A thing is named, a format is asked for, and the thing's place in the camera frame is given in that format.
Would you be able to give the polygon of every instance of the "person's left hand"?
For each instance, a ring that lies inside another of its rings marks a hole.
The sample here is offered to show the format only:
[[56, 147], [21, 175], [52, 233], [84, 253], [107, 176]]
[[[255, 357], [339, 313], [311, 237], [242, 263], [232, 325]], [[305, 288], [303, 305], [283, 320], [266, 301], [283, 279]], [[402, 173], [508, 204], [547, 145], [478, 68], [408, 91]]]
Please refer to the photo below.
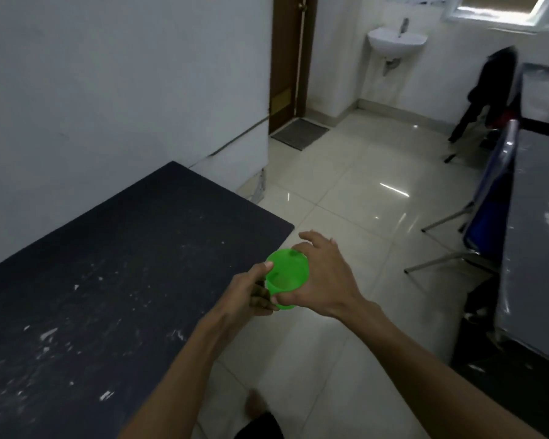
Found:
[[252, 316], [270, 316], [273, 311], [278, 311], [278, 307], [271, 303], [269, 291], [258, 284], [272, 268], [272, 262], [257, 263], [247, 273], [236, 274], [208, 313], [224, 324], [226, 342], [231, 341]]

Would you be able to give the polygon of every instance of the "gray mat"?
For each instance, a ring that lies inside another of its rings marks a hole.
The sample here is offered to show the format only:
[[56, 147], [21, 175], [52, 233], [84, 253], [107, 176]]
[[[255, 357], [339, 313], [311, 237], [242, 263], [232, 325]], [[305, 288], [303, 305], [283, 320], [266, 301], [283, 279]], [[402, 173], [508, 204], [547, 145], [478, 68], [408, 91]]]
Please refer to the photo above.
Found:
[[272, 135], [272, 138], [303, 151], [328, 131], [329, 129], [326, 127], [314, 125], [307, 120], [299, 119]]

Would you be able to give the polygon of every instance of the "table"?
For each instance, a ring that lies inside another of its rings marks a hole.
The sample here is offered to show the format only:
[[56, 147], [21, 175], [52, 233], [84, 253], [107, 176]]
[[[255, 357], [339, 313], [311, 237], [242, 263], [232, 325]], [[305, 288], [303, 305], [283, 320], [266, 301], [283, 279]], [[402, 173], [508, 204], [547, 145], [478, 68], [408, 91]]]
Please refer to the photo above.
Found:
[[496, 326], [549, 359], [549, 136], [518, 142]]
[[112, 438], [293, 225], [171, 162], [0, 264], [0, 438]]
[[521, 86], [521, 125], [549, 135], [549, 66], [525, 63]]

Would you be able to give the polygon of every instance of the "faucet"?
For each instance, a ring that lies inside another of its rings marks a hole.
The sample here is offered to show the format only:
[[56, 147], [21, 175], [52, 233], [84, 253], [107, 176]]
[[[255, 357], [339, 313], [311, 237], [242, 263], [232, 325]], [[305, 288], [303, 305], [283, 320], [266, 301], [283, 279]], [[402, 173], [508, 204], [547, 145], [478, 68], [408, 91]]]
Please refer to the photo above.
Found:
[[403, 20], [403, 24], [400, 25], [400, 33], [399, 33], [399, 37], [404, 34], [405, 32], [407, 32], [407, 30], [409, 29], [409, 19], [408, 18], [405, 18]]

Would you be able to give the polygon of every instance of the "window frame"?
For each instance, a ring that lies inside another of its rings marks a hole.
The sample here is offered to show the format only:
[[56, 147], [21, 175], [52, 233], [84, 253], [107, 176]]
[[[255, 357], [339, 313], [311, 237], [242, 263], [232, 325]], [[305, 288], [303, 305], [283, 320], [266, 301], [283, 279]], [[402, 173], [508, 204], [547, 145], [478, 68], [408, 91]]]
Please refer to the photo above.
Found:
[[549, 0], [539, 0], [532, 14], [525, 14], [524, 19], [517, 15], [514, 19], [511, 15], [495, 17], [497, 11], [484, 9], [483, 13], [469, 9], [461, 9], [463, 0], [449, 0], [444, 12], [444, 19], [449, 21], [463, 21], [481, 24], [489, 28], [509, 30], [519, 33], [534, 34], [541, 31], [549, 31]]

